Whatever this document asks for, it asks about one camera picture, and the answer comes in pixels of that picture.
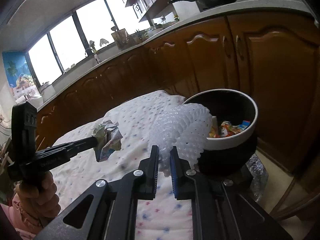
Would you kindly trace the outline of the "left hand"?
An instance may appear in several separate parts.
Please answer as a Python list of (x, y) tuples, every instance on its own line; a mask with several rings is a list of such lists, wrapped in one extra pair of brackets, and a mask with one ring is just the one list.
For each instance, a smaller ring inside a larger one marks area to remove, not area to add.
[(39, 190), (38, 186), (24, 182), (16, 186), (9, 212), (14, 228), (36, 235), (60, 213), (57, 185), (51, 172), (46, 172), (41, 187)]

